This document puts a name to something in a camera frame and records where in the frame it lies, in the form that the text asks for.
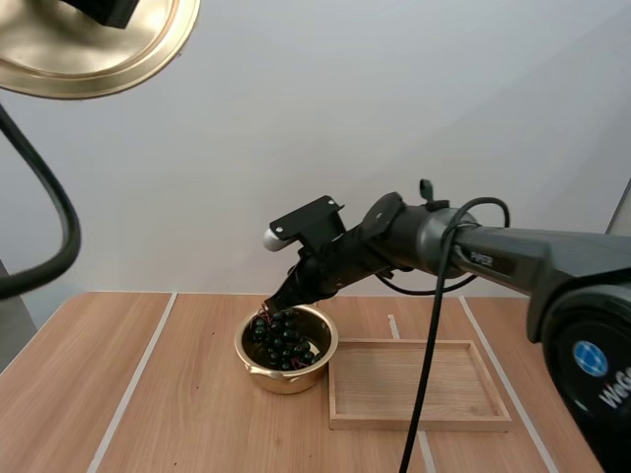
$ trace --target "blue logo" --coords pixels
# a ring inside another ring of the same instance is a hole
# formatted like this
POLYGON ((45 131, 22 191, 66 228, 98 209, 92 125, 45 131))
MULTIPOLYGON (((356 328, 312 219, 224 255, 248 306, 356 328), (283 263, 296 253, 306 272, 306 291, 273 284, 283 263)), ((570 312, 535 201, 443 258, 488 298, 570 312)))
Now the blue logo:
POLYGON ((585 340, 574 345, 574 360, 581 370, 593 377, 607 374, 607 358, 602 350, 585 340))

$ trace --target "black ball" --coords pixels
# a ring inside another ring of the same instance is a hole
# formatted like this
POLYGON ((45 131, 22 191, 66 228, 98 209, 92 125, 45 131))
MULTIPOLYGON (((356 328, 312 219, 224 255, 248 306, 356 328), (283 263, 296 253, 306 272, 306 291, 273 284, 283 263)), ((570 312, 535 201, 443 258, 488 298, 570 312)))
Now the black ball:
POLYGON ((265 338, 266 330, 263 327, 256 327, 254 329, 254 340, 257 342, 262 341, 265 338))
POLYGON ((283 331, 283 322, 273 321, 269 326, 272 332, 279 333, 283 331))

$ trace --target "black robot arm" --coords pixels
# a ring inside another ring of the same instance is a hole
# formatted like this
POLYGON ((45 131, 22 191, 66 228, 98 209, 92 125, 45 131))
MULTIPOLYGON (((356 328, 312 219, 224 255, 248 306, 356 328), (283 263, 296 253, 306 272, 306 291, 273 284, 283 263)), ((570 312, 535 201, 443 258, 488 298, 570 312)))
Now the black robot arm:
MULTIPOLYGON (((382 197, 345 231, 328 197, 271 224, 267 246, 299 240, 300 260, 265 304, 311 304, 393 270, 436 275, 457 209, 382 197)), ((472 273, 530 296, 526 335, 606 471, 631 464, 631 237, 482 227, 455 229, 448 278, 472 273)))

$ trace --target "wooden tray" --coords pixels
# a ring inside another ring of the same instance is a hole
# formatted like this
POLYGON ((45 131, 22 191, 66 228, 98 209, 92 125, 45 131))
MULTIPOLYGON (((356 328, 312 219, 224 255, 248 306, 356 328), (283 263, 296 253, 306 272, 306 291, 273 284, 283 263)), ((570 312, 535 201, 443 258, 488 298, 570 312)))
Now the wooden tray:
MULTIPOLYGON (((425 340, 340 340, 329 362, 332 430, 407 430, 425 340)), ((419 430, 501 431, 509 415, 473 342, 437 341, 419 430)))

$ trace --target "white wall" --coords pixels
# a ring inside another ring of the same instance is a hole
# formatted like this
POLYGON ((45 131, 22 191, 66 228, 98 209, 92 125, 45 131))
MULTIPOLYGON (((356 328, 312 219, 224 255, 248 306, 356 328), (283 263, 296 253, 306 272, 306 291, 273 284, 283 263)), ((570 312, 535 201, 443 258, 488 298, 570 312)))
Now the white wall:
MULTIPOLYGON (((455 204, 506 199, 515 226, 604 231, 631 175, 628 4, 206 1, 183 56, 134 91, 0 94, 85 233, 76 266, 26 297, 34 319, 91 289, 268 293, 296 258, 262 249, 269 221, 328 193, 351 226, 388 191, 417 201, 420 177, 455 204)), ((0 257, 16 271, 55 250, 58 226, 0 154, 0 257)))

